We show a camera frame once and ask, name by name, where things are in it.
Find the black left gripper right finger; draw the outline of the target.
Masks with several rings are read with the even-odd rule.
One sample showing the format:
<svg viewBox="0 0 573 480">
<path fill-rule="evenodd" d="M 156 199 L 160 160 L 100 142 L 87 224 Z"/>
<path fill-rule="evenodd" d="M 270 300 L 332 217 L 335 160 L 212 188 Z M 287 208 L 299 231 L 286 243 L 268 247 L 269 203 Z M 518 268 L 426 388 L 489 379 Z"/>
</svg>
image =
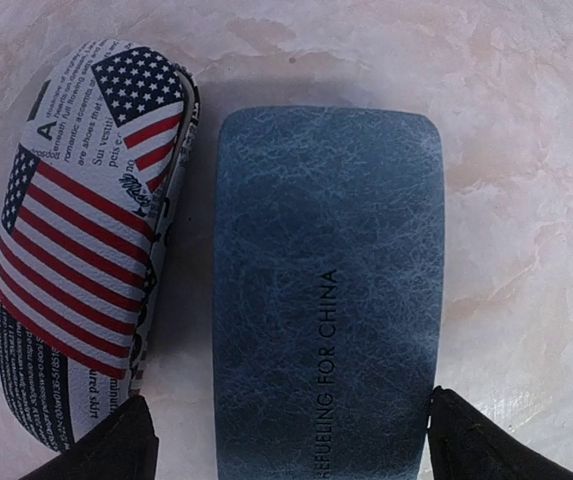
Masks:
<svg viewBox="0 0 573 480">
<path fill-rule="evenodd" d="M 572 471 L 517 441 L 451 389 L 432 392 L 428 445 L 435 479 L 573 479 Z"/>
</svg>

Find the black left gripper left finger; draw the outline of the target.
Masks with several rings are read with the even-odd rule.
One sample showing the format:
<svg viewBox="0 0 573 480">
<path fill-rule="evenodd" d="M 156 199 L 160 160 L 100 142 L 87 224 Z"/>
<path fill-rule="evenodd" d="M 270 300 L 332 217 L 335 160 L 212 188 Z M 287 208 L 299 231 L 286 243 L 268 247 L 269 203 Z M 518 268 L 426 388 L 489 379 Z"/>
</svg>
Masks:
<svg viewBox="0 0 573 480">
<path fill-rule="evenodd" d="M 153 480 L 159 439 L 145 398 L 134 395 L 68 451 L 24 480 Z"/>
</svg>

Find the blue-green leather glasses case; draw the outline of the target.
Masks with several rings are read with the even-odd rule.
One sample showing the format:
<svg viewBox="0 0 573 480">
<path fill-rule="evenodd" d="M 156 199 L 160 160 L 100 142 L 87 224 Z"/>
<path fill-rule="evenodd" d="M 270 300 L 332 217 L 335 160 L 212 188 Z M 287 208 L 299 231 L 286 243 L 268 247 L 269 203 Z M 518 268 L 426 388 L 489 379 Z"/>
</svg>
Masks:
<svg viewBox="0 0 573 480">
<path fill-rule="evenodd" d="M 418 114 L 255 107 L 219 135 L 222 479 L 414 479 L 443 298 L 440 135 Z"/>
</svg>

